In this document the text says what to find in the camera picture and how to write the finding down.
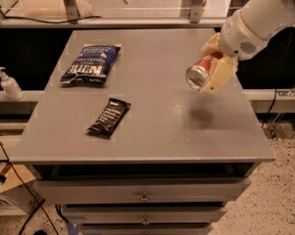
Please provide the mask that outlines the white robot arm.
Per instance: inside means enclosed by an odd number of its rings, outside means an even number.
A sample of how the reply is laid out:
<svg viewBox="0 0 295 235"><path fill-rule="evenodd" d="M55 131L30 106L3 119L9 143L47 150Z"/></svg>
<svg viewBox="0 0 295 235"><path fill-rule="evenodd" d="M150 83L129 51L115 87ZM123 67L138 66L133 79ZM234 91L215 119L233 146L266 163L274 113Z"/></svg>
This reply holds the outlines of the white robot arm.
<svg viewBox="0 0 295 235"><path fill-rule="evenodd" d="M202 93L215 94L237 71L238 62L252 59L280 31L295 24L295 0L249 0L203 46L201 56L213 58Z"/></svg>

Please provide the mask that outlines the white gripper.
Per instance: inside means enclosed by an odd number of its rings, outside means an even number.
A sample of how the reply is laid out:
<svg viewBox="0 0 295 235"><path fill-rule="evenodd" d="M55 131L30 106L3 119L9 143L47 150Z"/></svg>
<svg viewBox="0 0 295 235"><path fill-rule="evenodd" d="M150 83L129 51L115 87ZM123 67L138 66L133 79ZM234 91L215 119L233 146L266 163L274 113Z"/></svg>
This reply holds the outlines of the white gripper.
<svg viewBox="0 0 295 235"><path fill-rule="evenodd" d="M201 56L208 65L208 77L200 92L216 94L234 76L238 60L250 60L268 46L268 41L254 33L236 11L202 47Z"/></svg>

